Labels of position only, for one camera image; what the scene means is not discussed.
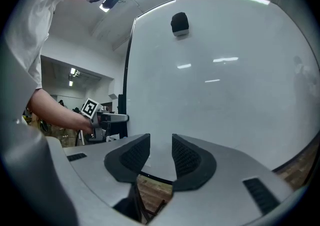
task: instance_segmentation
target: forearm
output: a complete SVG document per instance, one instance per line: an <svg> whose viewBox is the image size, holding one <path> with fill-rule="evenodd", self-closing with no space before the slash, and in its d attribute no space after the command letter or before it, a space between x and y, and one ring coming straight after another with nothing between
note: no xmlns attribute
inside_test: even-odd
<svg viewBox="0 0 320 226"><path fill-rule="evenodd" d="M86 133L92 132L88 118L61 106L43 89L37 89L33 93L28 107L49 124L66 129L83 130Z"/></svg>

